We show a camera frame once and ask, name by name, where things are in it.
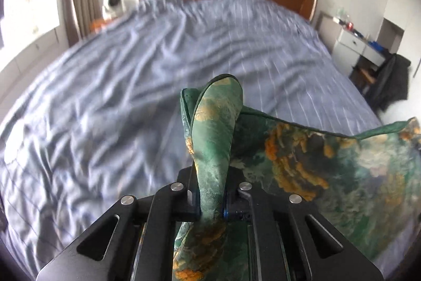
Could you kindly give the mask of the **green patterned satin jacket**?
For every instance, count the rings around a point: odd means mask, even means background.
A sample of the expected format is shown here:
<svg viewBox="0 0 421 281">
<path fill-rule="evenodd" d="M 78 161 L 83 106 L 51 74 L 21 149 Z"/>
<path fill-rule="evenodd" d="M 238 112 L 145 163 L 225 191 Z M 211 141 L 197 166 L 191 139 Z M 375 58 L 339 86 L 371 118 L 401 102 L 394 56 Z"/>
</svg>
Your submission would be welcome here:
<svg viewBox="0 0 421 281">
<path fill-rule="evenodd" d="M 316 205 L 385 277 L 403 273 L 420 252 L 417 119 L 352 136 L 319 131 L 246 107 L 231 75 L 183 89 L 180 102 L 203 216 L 181 226 L 174 280 L 246 279 L 242 235 L 221 212 L 229 167 L 269 194 Z"/>
</svg>

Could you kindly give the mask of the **blue checked duvet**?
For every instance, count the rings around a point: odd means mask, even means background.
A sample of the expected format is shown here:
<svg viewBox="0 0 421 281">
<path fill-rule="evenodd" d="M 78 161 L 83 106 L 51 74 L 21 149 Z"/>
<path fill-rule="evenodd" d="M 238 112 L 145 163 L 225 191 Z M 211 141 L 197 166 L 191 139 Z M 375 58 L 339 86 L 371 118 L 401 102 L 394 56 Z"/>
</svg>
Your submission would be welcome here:
<svg viewBox="0 0 421 281">
<path fill-rule="evenodd" d="M 355 135 L 380 121 L 317 32 L 269 0 L 142 0 L 41 72 L 1 123 L 1 249 L 34 280 L 121 196 L 189 164 L 179 95 L 229 73 L 246 106 Z"/>
</svg>

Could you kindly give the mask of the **white window cabinet drawers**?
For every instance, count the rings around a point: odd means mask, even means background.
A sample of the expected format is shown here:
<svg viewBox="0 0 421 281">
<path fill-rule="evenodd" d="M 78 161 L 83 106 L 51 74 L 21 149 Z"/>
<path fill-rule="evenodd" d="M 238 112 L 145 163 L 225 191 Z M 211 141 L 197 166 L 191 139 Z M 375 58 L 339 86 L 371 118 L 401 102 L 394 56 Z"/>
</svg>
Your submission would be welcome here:
<svg viewBox="0 0 421 281">
<path fill-rule="evenodd" d="M 1 103 L 18 96 L 53 60 L 67 48 L 68 39 L 61 26 L 54 28 L 14 57 L 4 51 L 1 58 Z"/>
</svg>

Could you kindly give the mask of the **orange wooden nightstand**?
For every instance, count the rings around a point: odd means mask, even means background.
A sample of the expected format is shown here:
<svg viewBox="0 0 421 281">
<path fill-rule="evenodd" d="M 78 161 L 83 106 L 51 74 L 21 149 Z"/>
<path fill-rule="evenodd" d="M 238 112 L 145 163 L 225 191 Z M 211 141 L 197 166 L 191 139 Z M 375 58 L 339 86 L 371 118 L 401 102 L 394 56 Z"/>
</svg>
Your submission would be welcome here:
<svg viewBox="0 0 421 281">
<path fill-rule="evenodd" d="M 94 20 L 90 25 L 90 31 L 92 33 L 98 33 L 100 30 L 105 28 L 109 23 L 109 20 L 104 20 L 103 18 L 99 18 Z"/>
</svg>

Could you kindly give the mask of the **wooden chair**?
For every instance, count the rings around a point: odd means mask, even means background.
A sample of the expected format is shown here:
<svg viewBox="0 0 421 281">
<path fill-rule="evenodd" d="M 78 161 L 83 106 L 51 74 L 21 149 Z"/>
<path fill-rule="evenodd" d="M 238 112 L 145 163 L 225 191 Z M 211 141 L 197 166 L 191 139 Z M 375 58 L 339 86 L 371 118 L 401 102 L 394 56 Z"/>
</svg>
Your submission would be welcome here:
<svg viewBox="0 0 421 281">
<path fill-rule="evenodd" d="M 353 68 L 350 80 L 356 89 L 363 95 L 365 95 L 369 88 L 376 82 L 376 78 L 370 74 L 370 70 L 358 66 Z"/>
</svg>

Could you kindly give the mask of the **red can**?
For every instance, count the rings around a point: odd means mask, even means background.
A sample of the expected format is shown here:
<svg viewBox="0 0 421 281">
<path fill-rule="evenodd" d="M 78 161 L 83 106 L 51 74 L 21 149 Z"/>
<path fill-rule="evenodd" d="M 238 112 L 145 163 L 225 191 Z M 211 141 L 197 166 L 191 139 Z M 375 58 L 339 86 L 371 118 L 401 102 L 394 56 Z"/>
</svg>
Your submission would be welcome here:
<svg viewBox="0 0 421 281">
<path fill-rule="evenodd" d="M 347 25 L 347 28 L 348 28 L 349 31 L 352 31 L 353 28 L 354 28 L 353 23 L 352 22 L 349 22 L 348 25 Z"/>
</svg>

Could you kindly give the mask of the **white desk with drawers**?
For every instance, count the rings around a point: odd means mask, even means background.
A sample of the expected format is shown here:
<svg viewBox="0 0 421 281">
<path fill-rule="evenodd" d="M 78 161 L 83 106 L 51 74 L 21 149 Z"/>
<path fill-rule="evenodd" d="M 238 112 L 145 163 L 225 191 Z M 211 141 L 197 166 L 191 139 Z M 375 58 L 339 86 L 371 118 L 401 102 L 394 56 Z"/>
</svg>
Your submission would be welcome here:
<svg viewBox="0 0 421 281">
<path fill-rule="evenodd" d="M 385 57 L 366 41 L 341 26 L 336 18 L 321 14 L 316 28 L 336 68 L 347 77 L 351 77 L 358 65 L 377 70 L 385 61 Z"/>
</svg>

